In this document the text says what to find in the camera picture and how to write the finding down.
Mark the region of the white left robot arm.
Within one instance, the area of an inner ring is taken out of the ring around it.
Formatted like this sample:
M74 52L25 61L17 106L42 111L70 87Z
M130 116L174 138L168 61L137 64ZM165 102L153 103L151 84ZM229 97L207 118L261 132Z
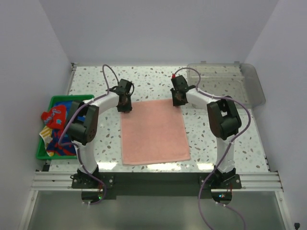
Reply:
M93 139L97 133L99 116L112 108L116 108L120 113L131 112L134 89L131 81L121 79L116 86L108 89L106 94L90 100L73 101L71 104L59 145L69 145L62 142L64 136L68 135L79 161L77 173L83 176L83 183L89 188L97 187L100 182L98 164L93 152Z

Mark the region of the pink towel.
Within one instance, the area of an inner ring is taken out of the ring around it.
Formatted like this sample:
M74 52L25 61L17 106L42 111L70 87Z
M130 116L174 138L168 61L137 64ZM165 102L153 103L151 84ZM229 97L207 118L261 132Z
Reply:
M120 124L124 165L190 160L182 111L172 100L135 102Z

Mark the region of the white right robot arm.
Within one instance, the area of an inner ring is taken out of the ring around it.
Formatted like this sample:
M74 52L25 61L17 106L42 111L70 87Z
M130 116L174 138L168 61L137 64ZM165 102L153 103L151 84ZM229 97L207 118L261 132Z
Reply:
M242 126L237 108L231 97L218 97L189 86L182 75L171 77L173 106L194 104L208 113L209 126L217 140L217 160L214 166L214 184L225 188L235 176L234 146L231 139Z

